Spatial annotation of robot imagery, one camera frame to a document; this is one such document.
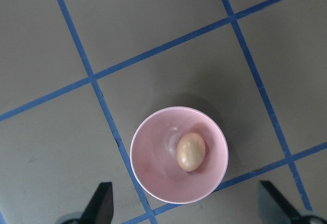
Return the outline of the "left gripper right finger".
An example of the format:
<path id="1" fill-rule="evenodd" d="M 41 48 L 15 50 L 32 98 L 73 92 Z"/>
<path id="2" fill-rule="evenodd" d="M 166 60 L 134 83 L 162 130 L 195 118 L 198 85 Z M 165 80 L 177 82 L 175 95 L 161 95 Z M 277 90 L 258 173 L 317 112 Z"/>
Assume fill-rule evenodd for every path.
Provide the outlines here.
<path id="1" fill-rule="evenodd" d="M 326 223 L 313 211 L 296 209 L 270 181 L 258 183 L 258 216 L 262 223 Z"/>

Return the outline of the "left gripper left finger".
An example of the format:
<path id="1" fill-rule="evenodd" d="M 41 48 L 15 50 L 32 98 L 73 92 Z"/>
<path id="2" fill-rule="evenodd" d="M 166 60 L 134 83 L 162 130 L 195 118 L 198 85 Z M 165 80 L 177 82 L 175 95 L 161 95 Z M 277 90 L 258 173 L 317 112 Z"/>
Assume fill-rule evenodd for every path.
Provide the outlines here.
<path id="1" fill-rule="evenodd" d="M 100 183 L 79 218 L 61 217 L 60 223 L 111 223 L 113 219 L 112 182 Z"/>

